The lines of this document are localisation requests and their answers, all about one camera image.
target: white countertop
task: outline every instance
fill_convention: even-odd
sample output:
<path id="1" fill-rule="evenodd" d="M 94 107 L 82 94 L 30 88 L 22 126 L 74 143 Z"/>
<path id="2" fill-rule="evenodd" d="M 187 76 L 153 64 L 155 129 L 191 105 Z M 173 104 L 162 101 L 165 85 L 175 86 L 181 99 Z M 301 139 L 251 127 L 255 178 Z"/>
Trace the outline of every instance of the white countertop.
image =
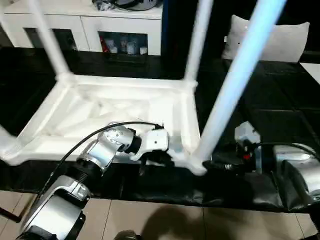
<path id="1" fill-rule="evenodd" d="M 131 19 L 162 19 L 162 5 L 146 11 L 111 9 L 98 11 L 90 0 L 39 0 L 45 14 Z M 5 14 L 30 14 L 27 0 L 19 0 L 4 9 Z"/>
<path id="2" fill-rule="evenodd" d="M 300 64 L 320 84 L 320 64 L 303 62 Z"/>

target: black table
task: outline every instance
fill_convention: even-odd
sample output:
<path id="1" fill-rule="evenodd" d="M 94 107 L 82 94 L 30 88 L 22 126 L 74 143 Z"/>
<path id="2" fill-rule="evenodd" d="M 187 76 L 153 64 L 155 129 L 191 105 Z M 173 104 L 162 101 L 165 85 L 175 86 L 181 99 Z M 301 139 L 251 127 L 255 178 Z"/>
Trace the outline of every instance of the black table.
<path id="1" fill-rule="evenodd" d="M 55 75 L 41 49 L 0 50 L 0 124 L 17 135 L 55 84 Z M 138 62 L 108 58 L 97 52 L 64 52 L 78 75 L 176 79 L 184 66 L 162 62 L 158 56 Z M 202 131 L 231 62 L 216 59 L 202 63 L 196 89 L 196 108 Z M 244 121 L 264 142 L 302 143 L 320 150 L 319 84 L 298 63 L 260 62 L 214 154 L 234 143 L 234 129 Z M 57 162 L 30 160 L 19 166 L 0 161 L 0 190 L 37 193 Z M 71 163 L 60 170 L 63 173 Z M 211 171 L 192 175 L 187 169 L 114 163 L 93 191 L 97 198 L 148 201 L 206 207 L 228 207 L 273 212 L 305 212 L 290 183 L 272 172 L 234 175 Z"/>

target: white cushion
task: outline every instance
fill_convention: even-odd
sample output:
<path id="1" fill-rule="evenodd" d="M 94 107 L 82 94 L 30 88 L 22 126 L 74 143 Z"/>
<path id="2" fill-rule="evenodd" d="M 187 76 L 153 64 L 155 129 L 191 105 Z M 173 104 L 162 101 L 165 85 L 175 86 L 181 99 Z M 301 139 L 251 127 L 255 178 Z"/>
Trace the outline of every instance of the white cushion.
<path id="1" fill-rule="evenodd" d="M 231 29 L 222 53 L 223 59 L 234 59 L 249 23 L 248 20 L 232 15 Z M 275 25 L 260 60 L 298 62 L 306 46 L 309 25 L 309 22 L 299 25 Z"/>

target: white cabinet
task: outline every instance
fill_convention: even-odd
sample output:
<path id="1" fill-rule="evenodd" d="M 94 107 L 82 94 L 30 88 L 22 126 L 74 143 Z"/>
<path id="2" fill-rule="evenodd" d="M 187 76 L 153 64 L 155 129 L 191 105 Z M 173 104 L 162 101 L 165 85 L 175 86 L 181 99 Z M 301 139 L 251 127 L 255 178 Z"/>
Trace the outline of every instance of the white cabinet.
<path id="1" fill-rule="evenodd" d="M 139 48 L 145 45 L 149 55 L 161 54 L 161 20 L 95 16 L 82 16 L 81 20 L 90 51 L 102 52 L 101 41 L 114 36 L 119 42 L 119 34 L 124 37 L 127 34 L 128 38 L 138 42 L 138 53 Z"/>
<path id="2" fill-rule="evenodd" d="M 10 27 L 15 47 L 41 47 L 36 33 L 36 24 L 31 14 L 6 13 L 4 17 Z M 46 14 L 45 17 L 62 49 L 89 51 L 80 16 Z"/>
<path id="3" fill-rule="evenodd" d="M 161 54 L 161 5 L 146 11 L 117 8 L 98 11 L 91 0 L 38 1 L 63 50 L 111 53 L 112 50 L 117 50 L 120 54 Z M 42 47 L 28 0 L 11 4 L 4 9 L 4 13 L 11 33 L 8 36 L 10 35 L 15 47 Z"/>

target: tiled floor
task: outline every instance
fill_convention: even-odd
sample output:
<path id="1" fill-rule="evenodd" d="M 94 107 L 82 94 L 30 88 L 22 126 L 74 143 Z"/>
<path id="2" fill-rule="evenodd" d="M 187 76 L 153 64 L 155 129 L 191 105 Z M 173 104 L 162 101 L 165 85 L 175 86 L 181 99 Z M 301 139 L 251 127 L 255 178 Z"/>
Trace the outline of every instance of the tiled floor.
<path id="1" fill-rule="evenodd" d="M 32 194 L 0 191 L 0 206 L 16 215 Z M 134 230 L 144 240 L 298 240 L 316 233 L 309 215 L 91 199 L 78 240 L 112 240 Z M 0 240 L 14 240 L 20 224 L 0 216 Z"/>

